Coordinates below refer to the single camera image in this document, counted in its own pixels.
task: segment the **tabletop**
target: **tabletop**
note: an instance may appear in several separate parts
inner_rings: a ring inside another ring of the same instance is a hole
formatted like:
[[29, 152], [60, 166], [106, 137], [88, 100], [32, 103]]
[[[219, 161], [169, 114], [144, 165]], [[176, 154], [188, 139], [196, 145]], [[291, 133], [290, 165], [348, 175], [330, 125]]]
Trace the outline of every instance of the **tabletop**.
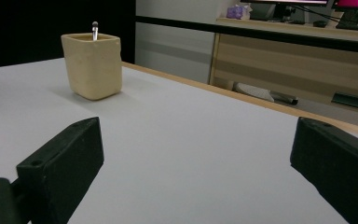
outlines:
[[297, 116], [145, 71], [93, 102], [63, 59], [0, 67], [0, 177], [99, 117], [104, 164], [70, 223], [346, 223], [290, 166]]

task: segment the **computer mouse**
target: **computer mouse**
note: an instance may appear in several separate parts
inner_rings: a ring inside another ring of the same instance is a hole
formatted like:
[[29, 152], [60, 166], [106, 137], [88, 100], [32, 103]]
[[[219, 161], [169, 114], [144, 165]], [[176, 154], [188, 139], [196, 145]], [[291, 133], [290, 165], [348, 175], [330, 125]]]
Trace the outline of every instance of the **computer mouse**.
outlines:
[[326, 21], [315, 21], [313, 23], [313, 26], [314, 27], [325, 27], [327, 25], [327, 22]]

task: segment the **desk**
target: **desk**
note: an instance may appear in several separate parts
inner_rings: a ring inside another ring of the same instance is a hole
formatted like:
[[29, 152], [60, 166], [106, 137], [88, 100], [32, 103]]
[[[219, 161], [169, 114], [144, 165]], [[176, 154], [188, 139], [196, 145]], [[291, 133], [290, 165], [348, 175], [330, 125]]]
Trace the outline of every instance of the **desk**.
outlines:
[[63, 59], [0, 67], [0, 176], [99, 117], [105, 162], [70, 223], [345, 223], [290, 166], [296, 116], [124, 65], [122, 91], [97, 102], [71, 92]]
[[[218, 19], [217, 22], [265, 31], [266, 35], [358, 42], [358, 31], [351, 30], [265, 21]], [[336, 92], [358, 96], [358, 52], [354, 51], [217, 34], [210, 84], [231, 90], [234, 81], [358, 111], [355, 107], [331, 103]]]

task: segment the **cup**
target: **cup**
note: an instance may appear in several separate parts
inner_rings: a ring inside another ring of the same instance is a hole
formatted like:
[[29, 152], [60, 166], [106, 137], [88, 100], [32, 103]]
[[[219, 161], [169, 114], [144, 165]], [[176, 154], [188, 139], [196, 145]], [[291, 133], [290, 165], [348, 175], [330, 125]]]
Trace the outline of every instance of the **cup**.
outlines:
[[120, 38], [92, 33], [61, 36], [69, 85], [73, 92], [100, 100], [118, 93], [122, 87]]

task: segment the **purple object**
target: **purple object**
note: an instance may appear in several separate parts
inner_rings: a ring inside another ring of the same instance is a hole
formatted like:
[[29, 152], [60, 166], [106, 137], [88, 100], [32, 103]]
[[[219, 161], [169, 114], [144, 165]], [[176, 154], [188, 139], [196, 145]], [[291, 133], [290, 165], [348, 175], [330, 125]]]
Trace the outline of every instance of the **purple object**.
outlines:
[[227, 18], [240, 20], [243, 15], [243, 7], [229, 7], [227, 9]]

